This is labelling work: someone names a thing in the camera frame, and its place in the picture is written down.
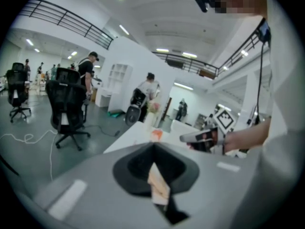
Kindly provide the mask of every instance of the balcony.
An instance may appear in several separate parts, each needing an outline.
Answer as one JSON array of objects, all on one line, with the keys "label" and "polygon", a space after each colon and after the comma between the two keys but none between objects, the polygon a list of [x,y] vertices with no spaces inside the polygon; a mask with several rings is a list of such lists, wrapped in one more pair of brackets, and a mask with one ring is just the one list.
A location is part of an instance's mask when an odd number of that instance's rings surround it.
[{"label": "balcony", "polygon": [[87,20],[45,0],[29,0],[19,15],[41,19],[62,26],[108,49],[113,38]]}]

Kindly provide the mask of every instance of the black mesh chair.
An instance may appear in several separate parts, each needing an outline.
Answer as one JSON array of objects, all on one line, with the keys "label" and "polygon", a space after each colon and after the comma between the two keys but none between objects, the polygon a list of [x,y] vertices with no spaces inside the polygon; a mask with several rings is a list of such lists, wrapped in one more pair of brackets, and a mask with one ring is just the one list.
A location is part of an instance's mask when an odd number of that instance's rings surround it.
[{"label": "black mesh chair", "polygon": [[[79,76],[79,73],[74,71],[74,75]],[[59,143],[70,136],[77,149],[81,151],[82,148],[77,144],[73,135],[91,136],[88,132],[77,131],[83,127],[84,123],[81,106],[86,98],[86,88],[80,84],[50,80],[46,85],[46,92],[52,107],[51,124],[58,133],[64,135],[56,142],[56,147],[60,148]]]},{"label": "black mesh chair", "polygon": [[23,71],[24,65],[22,63],[13,63],[13,66],[11,67],[14,71]]},{"label": "black mesh chair", "polygon": [[60,83],[81,84],[81,75],[78,71],[59,67],[56,71],[56,80]]},{"label": "black mesh chair", "polygon": [[27,79],[27,73],[24,70],[8,70],[6,72],[6,77],[8,81],[9,87],[9,103],[14,107],[13,110],[10,111],[10,122],[13,123],[13,118],[18,114],[24,115],[24,118],[27,118],[24,110],[29,110],[31,114],[30,108],[22,108],[21,104],[24,103],[28,96],[26,94],[24,83]]}]

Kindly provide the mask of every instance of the black cap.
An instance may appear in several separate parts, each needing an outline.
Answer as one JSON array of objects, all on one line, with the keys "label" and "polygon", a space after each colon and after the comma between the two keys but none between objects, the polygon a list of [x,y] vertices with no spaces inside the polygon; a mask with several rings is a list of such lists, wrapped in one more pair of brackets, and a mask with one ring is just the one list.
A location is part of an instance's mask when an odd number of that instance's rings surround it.
[{"label": "black cap", "polygon": [[96,52],[91,52],[91,53],[89,54],[89,56],[90,56],[90,55],[96,57],[96,61],[100,61],[100,59],[98,58],[98,55],[97,55]]}]

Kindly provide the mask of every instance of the man in black shirt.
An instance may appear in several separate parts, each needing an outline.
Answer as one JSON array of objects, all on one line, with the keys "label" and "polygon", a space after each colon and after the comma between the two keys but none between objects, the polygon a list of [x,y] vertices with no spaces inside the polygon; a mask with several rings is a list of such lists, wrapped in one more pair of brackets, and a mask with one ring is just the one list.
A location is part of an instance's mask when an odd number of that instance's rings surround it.
[{"label": "man in black shirt", "polygon": [[80,61],[78,65],[78,72],[81,74],[81,84],[87,89],[87,95],[90,95],[90,85],[91,85],[91,73],[93,70],[93,63],[99,61],[96,52],[91,52],[89,56]]}]

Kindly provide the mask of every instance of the office chair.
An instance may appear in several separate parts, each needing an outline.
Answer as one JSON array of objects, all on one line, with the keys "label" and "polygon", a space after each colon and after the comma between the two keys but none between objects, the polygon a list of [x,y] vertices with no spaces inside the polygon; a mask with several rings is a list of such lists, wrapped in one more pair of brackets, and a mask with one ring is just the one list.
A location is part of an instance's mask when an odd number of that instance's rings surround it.
[{"label": "office chair", "polygon": [[23,71],[24,65],[22,63],[13,63],[13,66],[11,67],[14,71]]},{"label": "office chair", "polygon": [[10,111],[10,122],[13,123],[13,118],[18,114],[24,115],[26,119],[27,116],[23,112],[24,110],[29,110],[31,114],[30,108],[22,108],[21,104],[27,100],[27,94],[25,93],[25,80],[27,78],[27,73],[23,70],[8,70],[6,72],[8,87],[9,87],[9,103],[14,107],[13,110]]},{"label": "office chair", "polygon": [[142,91],[136,88],[133,91],[132,98],[130,100],[130,106],[126,112],[125,123],[128,126],[132,126],[136,123],[141,116],[141,109],[146,103],[146,94],[142,93]]},{"label": "office chair", "polygon": [[81,75],[78,71],[59,67],[56,71],[56,80],[60,83],[81,84]]},{"label": "office chair", "polygon": [[73,135],[91,136],[88,132],[77,131],[84,123],[81,106],[86,98],[86,88],[80,84],[50,80],[46,85],[46,91],[52,107],[51,125],[58,133],[64,135],[55,143],[56,147],[60,148],[59,143],[70,136],[77,149],[81,151],[82,148]]}]

